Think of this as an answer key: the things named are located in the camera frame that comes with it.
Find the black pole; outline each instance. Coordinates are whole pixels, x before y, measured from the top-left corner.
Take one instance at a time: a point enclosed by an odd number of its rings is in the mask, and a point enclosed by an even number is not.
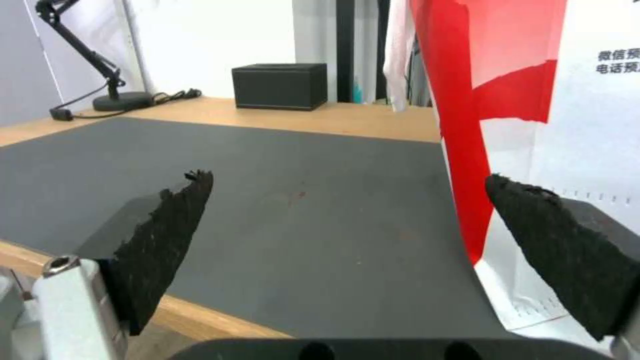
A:
[[[385,63],[385,45],[387,44],[387,25],[389,22],[389,0],[378,0],[378,50],[376,62],[376,100],[387,98],[387,79],[382,73]]]
[[[338,102],[351,102],[353,94],[353,36],[355,0],[336,0],[336,60]]]

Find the white cloth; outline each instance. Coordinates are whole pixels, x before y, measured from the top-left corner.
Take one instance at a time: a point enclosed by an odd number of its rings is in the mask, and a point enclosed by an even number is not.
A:
[[[391,0],[385,44],[385,64],[388,93],[394,111],[404,111],[406,100],[406,69],[413,49],[415,25],[409,0]]]

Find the table edge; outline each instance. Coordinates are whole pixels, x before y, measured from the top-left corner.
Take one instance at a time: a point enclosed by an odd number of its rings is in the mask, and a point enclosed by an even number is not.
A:
[[[38,278],[50,260],[47,254],[0,239],[0,265]],[[220,338],[290,338],[291,336],[251,323],[209,307],[164,295],[151,322],[198,341]]]

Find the wooden table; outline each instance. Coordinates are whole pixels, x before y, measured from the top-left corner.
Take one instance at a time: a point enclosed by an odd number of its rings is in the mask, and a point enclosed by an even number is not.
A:
[[[411,107],[392,113],[390,106],[326,104],[315,111],[238,110],[233,99],[199,98],[133,111],[127,116],[141,119],[188,122],[237,127],[279,129],[308,133],[362,136],[393,140],[439,142],[440,132],[431,108]],[[37,120],[0,128],[0,147],[41,136],[87,126],[100,120],[58,122]],[[40,276],[49,256],[0,239],[0,266],[30,277]],[[219,311],[165,295],[152,319],[195,340],[213,338],[286,338],[273,329],[238,319]]]

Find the gray desk mat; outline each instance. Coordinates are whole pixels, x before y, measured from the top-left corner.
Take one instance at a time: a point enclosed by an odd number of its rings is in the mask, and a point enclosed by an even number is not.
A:
[[[110,119],[0,148],[0,238],[73,252],[196,168],[214,191],[171,295],[297,337],[510,337],[435,143]]]

